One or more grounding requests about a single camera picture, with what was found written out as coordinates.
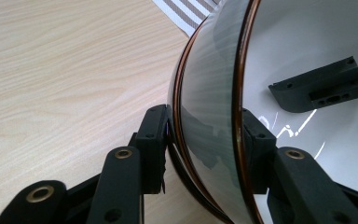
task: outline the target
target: copper band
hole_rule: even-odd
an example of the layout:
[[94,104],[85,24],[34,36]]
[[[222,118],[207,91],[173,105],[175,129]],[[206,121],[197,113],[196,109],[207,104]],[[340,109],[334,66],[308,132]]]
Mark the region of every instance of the copper band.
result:
[[237,166],[238,179],[240,180],[242,197],[254,223],[263,223],[260,213],[255,203],[251,183],[248,176],[246,164],[245,145],[243,143],[242,125],[242,93],[243,79],[245,72],[246,53],[251,37],[252,26],[255,21],[255,14],[260,5],[260,0],[250,0],[242,22],[239,43],[237,45],[237,55],[234,65],[234,78],[232,89],[232,142],[234,146],[235,162]]
[[197,28],[196,32],[190,37],[187,45],[183,51],[182,57],[179,61],[177,66],[175,81],[173,85],[173,94],[172,94],[172,117],[173,117],[173,130],[176,136],[176,144],[178,146],[178,151],[180,153],[181,158],[184,161],[185,168],[187,169],[191,179],[199,189],[199,191],[203,194],[203,196],[212,204],[215,208],[221,211],[221,213],[225,214],[214,198],[211,196],[209,191],[205,188],[196,169],[194,168],[194,164],[190,159],[186,148],[185,138],[183,137],[182,132],[182,122],[181,122],[181,112],[180,112],[180,97],[181,97],[181,90],[182,90],[182,81],[186,67],[187,57],[191,51],[191,47],[193,46],[194,41],[196,40],[197,34],[199,33],[203,22],[200,24],[199,28]]

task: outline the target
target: brass grommet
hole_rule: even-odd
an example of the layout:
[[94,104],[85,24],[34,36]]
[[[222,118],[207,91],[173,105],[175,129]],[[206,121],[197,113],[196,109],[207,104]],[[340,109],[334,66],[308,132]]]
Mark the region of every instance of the brass grommet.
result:
[[127,159],[132,155],[132,151],[129,149],[121,149],[115,153],[115,157],[118,159]]
[[54,193],[54,188],[50,185],[42,186],[31,191],[26,200],[28,203],[40,203],[45,201]]
[[286,154],[286,156],[288,156],[292,159],[295,159],[295,160],[302,160],[305,158],[304,153],[297,151],[297,150],[293,150],[293,149],[286,150],[284,152],[284,154]]

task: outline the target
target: wooden table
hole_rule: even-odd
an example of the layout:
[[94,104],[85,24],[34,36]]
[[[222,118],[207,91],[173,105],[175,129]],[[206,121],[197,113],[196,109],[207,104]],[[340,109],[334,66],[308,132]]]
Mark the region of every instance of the wooden table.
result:
[[[0,212],[39,180],[69,189],[100,173],[166,102],[186,41],[151,0],[0,1]],[[169,160],[165,179],[145,223],[219,223]]]

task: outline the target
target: striped cloth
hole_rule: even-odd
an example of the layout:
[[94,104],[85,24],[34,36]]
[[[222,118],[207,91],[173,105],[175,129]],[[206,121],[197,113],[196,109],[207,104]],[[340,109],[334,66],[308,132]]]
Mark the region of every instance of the striped cloth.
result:
[[153,0],[188,36],[213,11],[220,0]]

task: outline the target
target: black plastic bracket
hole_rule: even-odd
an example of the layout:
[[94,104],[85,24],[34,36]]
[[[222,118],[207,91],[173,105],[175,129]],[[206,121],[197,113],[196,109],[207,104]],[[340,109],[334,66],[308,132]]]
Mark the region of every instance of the black plastic bracket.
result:
[[268,86],[280,107],[293,113],[358,98],[358,66],[353,57]]
[[255,194],[265,194],[270,176],[268,162],[276,152],[276,137],[247,109],[242,110],[246,164]]
[[144,223],[144,194],[165,188],[166,134],[166,105],[148,109],[129,145],[108,153],[100,175],[68,190],[37,182],[12,200],[0,224]]
[[273,164],[279,184],[271,185],[268,207],[274,223],[358,223],[358,209],[308,152],[279,148]]
[[136,147],[110,151],[87,219],[93,223],[143,223],[141,154]]

